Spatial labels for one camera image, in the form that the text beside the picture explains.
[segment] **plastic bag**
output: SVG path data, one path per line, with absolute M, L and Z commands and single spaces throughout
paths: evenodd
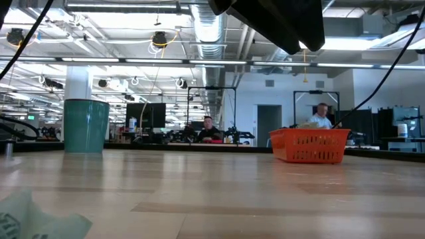
M 59 218 L 43 213 L 30 190 L 12 193 L 0 202 L 1 239 L 81 239 L 91 226 L 78 214 Z

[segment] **doorway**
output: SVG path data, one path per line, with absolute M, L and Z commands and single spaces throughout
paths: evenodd
M 258 106 L 257 124 L 257 146 L 267 147 L 267 140 L 270 138 L 269 132 L 282 126 L 282 106 Z

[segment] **teal cup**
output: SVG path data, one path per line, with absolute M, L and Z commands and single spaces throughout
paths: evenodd
M 102 153 L 108 118 L 108 103 L 83 99 L 65 100 L 65 152 Z

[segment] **man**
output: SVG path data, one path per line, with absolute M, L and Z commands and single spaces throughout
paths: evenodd
M 309 123 L 317 123 L 317 127 L 322 127 L 326 129 L 332 128 L 331 121 L 326 117 L 327 115 L 327 104 L 320 103 L 317 105 L 317 113 L 312 116 L 308 122 Z
M 210 116 L 204 117 L 204 130 L 198 135 L 199 142 L 223 139 L 222 133 L 213 126 L 213 119 Z

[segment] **orange basket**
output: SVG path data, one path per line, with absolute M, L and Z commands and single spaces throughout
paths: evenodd
M 340 163 L 350 129 L 278 129 L 270 132 L 274 157 L 288 163 Z

